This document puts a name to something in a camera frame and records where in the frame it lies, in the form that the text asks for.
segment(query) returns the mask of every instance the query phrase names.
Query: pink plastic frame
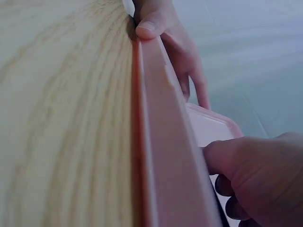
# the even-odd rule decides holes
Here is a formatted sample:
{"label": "pink plastic frame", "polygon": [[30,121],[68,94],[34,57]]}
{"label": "pink plastic frame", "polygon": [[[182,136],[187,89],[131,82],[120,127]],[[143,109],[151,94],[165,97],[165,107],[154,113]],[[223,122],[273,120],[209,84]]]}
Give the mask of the pink plastic frame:
{"label": "pink plastic frame", "polygon": [[219,227],[201,149],[160,38],[139,42],[143,184],[148,227]]}

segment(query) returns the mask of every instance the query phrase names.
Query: pink container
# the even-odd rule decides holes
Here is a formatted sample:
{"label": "pink container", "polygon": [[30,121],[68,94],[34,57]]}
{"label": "pink container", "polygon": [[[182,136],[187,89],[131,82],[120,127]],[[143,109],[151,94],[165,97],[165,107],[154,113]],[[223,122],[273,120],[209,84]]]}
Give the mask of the pink container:
{"label": "pink container", "polygon": [[200,147],[241,132],[230,119],[185,103],[160,38],[138,49],[145,226],[220,227]]}

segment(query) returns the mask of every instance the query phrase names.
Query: skin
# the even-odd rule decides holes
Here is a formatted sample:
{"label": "skin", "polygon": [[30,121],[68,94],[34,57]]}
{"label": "skin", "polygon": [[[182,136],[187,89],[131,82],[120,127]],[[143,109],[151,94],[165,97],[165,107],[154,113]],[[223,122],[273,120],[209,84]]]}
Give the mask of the skin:
{"label": "skin", "polygon": [[303,226],[303,135],[243,137],[204,149],[216,190],[231,196],[226,213],[240,227]]}
{"label": "skin", "polygon": [[197,48],[179,21],[171,0],[133,0],[136,33],[141,39],[161,36],[186,101],[189,77],[195,85],[199,105],[210,109],[206,79]]}

